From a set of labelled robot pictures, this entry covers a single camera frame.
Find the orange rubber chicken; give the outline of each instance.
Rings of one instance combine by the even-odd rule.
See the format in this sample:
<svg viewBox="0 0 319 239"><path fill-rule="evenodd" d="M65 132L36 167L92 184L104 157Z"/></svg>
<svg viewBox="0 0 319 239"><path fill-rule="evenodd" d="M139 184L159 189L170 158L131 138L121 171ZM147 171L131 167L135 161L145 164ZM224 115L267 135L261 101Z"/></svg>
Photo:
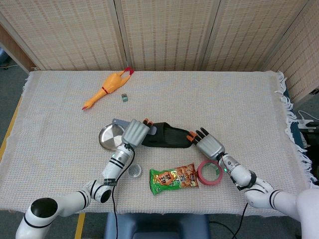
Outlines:
<svg viewBox="0 0 319 239"><path fill-rule="evenodd" d="M127 77L121 78L124 72L130 71L130 74ZM108 76L108 78L103 83L102 88L96 93L91 99L84 103L82 110L91 108L96 101L105 96L106 94L114 92L117 88L124 85L131 75L134 73L134 70L130 67L126 68L121 72L115 72Z"/></svg>

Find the black cable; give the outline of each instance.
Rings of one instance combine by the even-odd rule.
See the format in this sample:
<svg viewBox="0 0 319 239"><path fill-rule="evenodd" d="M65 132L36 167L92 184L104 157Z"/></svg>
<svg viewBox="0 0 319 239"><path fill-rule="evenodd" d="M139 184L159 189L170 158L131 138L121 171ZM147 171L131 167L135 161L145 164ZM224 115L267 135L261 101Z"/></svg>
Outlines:
<svg viewBox="0 0 319 239"><path fill-rule="evenodd" d="M219 225L221 225L221 226L223 226L223 227L225 227L225 228L227 228L232 234L233 234L233 236L235 236L235 234L233 233L233 231L229 228L229 227L227 227L225 224L222 224L222 223L219 223L219 222L216 222L216 221L210 221L210 222L208 222L208 223L215 223L215 224L219 224Z"/></svg>
<svg viewBox="0 0 319 239"><path fill-rule="evenodd" d="M120 176L118 177L118 179L116 180L116 182L119 181L119 179L121 178L121 176L126 172L126 170L131 166L131 164L134 161L135 158L135 151L133 149L132 146L130 146L129 144L127 144L127 147L130 148L133 151L133 158L131 160L131 162L129 163L129 165L123 170L123 172L120 174ZM118 232L119 232L119 228L118 228L118 216L116 215L116 208L115 208L115 201L114 201L114 189L115 186L112 189L112 201L113 201L113 211L114 211L114 215L115 215L115 224L116 224L116 239L118 239Z"/></svg>
<svg viewBox="0 0 319 239"><path fill-rule="evenodd" d="M241 224L243 223L243 219L244 219L244 215L245 215L245 211L246 211L247 206L248 206L248 203L246 203L243 214L241 215L239 227L238 227L237 231L235 232L235 235L231 239L234 239L236 237L237 233L239 232L239 230L241 228Z"/></svg>

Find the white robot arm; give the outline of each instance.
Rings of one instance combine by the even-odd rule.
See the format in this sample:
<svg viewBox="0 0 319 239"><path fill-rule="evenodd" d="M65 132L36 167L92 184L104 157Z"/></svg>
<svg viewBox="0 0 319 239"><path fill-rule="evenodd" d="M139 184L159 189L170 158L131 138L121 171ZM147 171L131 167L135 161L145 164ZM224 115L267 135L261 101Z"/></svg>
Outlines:
<svg viewBox="0 0 319 239"><path fill-rule="evenodd" d="M250 206L277 210L301 222L303 239L319 238L319 189L308 189L297 196L275 190L225 153L224 146L205 129L200 129L202 132L196 131L193 143L209 159L218 160L219 165L227 169L238 190L245 190L245 199Z"/></svg>
<svg viewBox="0 0 319 239"><path fill-rule="evenodd" d="M67 217L85 209L90 205L91 198L100 203L106 202L126 162L149 130L146 122L132 120L122 135L123 145L117 148L102 173L104 184L93 180L81 190L67 196L35 200L24 214L15 238L43 239L58 215Z"/></svg>

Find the small green cube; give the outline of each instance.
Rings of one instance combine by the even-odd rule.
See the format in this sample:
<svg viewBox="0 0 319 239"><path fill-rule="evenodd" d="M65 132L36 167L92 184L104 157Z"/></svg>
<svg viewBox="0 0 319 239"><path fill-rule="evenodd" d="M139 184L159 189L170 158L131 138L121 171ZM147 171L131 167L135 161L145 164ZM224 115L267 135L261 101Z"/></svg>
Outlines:
<svg viewBox="0 0 319 239"><path fill-rule="evenodd" d="M122 101L123 102L129 101L127 94L122 94Z"/></svg>

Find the snack bag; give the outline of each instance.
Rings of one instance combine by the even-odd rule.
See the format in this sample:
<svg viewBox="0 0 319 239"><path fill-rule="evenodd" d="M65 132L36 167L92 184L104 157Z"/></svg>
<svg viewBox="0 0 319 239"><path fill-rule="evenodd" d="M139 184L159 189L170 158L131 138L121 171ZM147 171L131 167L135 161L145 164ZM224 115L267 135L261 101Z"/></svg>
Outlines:
<svg viewBox="0 0 319 239"><path fill-rule="evenodd" d="M198 187L194 163L164 171L150 169L150 188L154 195L187 187Z"/></svg>

